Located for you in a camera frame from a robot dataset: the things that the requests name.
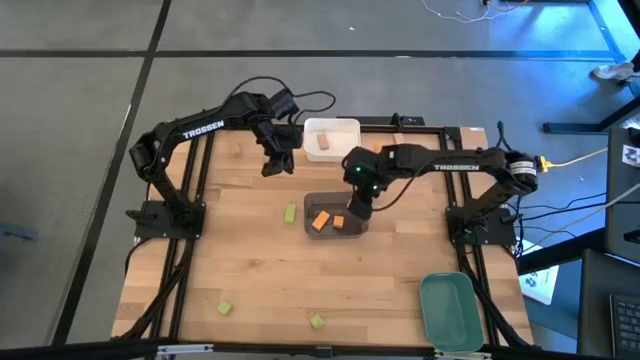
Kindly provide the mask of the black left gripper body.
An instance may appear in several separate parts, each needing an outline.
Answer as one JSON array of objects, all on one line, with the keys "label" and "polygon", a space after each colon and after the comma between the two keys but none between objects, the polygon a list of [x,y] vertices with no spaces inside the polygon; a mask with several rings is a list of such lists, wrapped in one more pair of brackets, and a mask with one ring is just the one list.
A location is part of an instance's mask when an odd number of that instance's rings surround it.
[{"label": "black left gripper body", "polygon": [[296,125],[274,124],[270,119],[254,124],[256,143],[261,145],[264,154],[270,159],[288,161],[293,151],[302,145],[302,132]]}]

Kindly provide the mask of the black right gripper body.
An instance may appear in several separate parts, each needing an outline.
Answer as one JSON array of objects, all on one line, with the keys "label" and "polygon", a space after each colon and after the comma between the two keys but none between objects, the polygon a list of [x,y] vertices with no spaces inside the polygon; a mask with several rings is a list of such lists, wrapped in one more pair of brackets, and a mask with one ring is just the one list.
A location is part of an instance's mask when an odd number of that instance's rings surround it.
[{"label": "black right gripper body", "polygon": [[387,190],[388,180],[377,173],[359,172],[353,176],[352,185],[359,198],[371,200]]}]

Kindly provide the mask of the grey translucent plastic bin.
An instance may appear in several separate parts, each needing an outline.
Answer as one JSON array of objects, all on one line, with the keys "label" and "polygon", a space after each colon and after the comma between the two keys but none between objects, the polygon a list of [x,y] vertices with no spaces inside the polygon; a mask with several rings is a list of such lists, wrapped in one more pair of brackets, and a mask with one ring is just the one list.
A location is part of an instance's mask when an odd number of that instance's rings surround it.
[{"label": "grey translucent plastic bin", "polygon": [[[304,229],[307,235],[314,240],[358,238],[364,235],[368,231],[368,223],[348,211],[350,198],[350,192],[308,193],[304,197]],[[320,232],[316,232],[311,228],[311,223],[322,210],[328,212],[331,218]],[[342,229],[333,227],[336,215],[344,217]]]}]

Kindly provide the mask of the green plastic bin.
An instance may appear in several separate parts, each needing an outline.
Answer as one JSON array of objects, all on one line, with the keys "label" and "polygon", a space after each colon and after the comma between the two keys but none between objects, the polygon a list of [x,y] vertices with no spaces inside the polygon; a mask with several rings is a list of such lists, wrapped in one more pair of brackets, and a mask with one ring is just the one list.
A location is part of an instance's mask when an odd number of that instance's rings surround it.
[{"label": "green plastic bin", "polygon": [[425,334],[433,347],[448,353],[472,353],[484,345],[484,333],[471,279],[461,272],[426,275],[419,285]]}]

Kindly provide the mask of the white plastic bin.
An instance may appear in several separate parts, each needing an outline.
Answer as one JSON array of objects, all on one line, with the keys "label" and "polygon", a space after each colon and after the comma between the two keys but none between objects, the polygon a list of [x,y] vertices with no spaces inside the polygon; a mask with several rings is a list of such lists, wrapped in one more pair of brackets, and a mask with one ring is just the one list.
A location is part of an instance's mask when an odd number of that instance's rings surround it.
[{"label": "white plastic bin", "polygon": [[[324,132],[330,148],[322,151],[317,134]],[[356,119],[308,118],[303,126],[303,149],[309,161],[339,163],[354,148],[361,145],[361,127]]]}]

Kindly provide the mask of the black control box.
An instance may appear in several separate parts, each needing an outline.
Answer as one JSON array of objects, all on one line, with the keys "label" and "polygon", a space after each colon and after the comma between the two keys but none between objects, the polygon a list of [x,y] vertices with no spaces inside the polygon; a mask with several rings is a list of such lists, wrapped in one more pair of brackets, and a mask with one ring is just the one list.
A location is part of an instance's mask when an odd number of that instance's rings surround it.
[{"label": "black control box", "polygon": [[356,119],[366,125],[391,125],[391,126],[424,126],[425,121],[418,116],[405,116],[394,113],[388,116],[346,115],[340,119]]}]

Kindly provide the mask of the white printed paper sheet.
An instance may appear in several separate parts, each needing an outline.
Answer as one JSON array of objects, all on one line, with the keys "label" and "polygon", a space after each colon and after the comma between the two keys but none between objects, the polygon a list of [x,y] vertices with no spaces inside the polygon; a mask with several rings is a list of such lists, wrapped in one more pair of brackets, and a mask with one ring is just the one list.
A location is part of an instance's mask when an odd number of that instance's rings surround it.
[{"label": "white printed paper sheet", "polygon": [[559,266],[531,272],[519,276],[519,284],[524,296],[543,305],[550,305],[555,290]]}]

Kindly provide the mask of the black diagonal beam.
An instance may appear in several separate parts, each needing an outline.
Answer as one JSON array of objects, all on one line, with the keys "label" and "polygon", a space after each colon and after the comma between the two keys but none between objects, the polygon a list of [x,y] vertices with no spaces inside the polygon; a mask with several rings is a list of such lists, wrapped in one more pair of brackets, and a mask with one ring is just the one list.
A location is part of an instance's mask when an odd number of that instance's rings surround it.
[{"label": "black diagonal beam", "polygon": [[525,275],[549,267],[580,259],[589,249],[599,253],[605,251],[605,228],[593,230],[574,239],[523,255],[518,260],[518,274]]}]

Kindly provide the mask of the black desk foot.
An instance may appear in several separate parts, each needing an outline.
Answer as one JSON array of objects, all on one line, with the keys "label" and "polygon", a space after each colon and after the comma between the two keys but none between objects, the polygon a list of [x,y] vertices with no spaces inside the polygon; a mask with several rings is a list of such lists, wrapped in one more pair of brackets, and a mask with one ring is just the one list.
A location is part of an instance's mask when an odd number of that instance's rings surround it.
[{"label": "black desk foot", "polygon": [[548,134],[600,134],[614,125],[626,121],[638,112],[640,112],[640,96],[635,97],[598,123],[545,122],[542,125],[542,130]]}]

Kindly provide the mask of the grey desk panel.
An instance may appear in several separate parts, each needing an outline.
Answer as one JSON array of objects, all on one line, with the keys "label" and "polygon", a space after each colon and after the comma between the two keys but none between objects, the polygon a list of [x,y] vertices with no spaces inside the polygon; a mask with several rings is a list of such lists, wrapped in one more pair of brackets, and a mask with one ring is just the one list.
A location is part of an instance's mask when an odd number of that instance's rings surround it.
[{"label": "grey desk panel", "polygon": [[605,227],[607,252],[640,264],[640,168],[621,161],[624,144],[640,148],[635,135],[640,141],[638,130],[609,130],[606,201],[617,202],[605,210]]}]

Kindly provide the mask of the dark desk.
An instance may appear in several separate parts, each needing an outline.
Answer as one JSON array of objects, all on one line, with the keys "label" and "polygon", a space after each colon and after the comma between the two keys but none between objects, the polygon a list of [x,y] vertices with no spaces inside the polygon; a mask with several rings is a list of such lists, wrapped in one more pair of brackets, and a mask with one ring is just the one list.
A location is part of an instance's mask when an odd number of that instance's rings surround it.
[{"label": "dark desk", "polygon": [[578,322],[579,354],[613,358],[612,295],[640,297],[640,266],[585,250]]}]

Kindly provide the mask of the person's shoe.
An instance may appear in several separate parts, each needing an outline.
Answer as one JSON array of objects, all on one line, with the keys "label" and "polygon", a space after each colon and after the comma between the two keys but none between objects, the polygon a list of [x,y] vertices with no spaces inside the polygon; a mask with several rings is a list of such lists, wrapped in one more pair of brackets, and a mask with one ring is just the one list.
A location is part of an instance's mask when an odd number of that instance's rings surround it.
[{"label": "person's shoe", "polygon": [[636,75],[634,65],[630,62],[603,65],[595,68],[592,75],[601,80],[628,80]]}]

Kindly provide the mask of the black keyboard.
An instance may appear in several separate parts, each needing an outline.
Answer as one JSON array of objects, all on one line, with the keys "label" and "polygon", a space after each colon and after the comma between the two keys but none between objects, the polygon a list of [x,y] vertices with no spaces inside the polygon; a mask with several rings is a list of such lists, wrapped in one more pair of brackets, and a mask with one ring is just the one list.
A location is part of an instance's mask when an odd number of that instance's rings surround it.
[{"label": "black keyboard", "polygon": [[640,297],[610,296],[612,352],[616,360],[640,360]]}]

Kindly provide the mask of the black aluminium table frame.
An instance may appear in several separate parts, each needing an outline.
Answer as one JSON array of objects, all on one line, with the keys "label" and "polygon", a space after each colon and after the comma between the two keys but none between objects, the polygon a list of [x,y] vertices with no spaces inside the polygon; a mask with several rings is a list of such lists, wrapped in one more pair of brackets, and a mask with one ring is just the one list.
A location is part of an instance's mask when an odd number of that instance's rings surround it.
[{"label": "black aluminium table frame", "polygon": [[[460,188],[430,173],[397,181],[377,199],[368,231],[314,240],[303,221],[284,221],[288,203],[343,191],[336,163],[295,154],[292,174],[263,177],[264,156],[247,131],[216,133],[178,336],[183,341],[425,347],[418,287],[457,269],[445,209]],[[217,307],[232,304],[229,315]],[[320,329],[310,318],[319,314]]]}]

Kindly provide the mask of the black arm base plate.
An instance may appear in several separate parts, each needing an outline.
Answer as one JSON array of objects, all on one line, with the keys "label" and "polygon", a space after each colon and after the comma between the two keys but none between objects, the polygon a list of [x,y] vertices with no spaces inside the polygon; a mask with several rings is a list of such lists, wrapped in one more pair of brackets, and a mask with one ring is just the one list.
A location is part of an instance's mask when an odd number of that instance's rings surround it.
[{"label": "black arm base plate", "polygon": [[513,216],[506,208],[499,207],[486,215],[465,220],[462,208],[445,211],[449,239],[455,245],[500,245],[516,243]]},{"label": "black arm base plate", "polygon": [[141,239],[195,239],[202,234],[205,203],[188,203],[186,209],[171,210],[164,201],[144,201],[141,210],[127,210]]}]

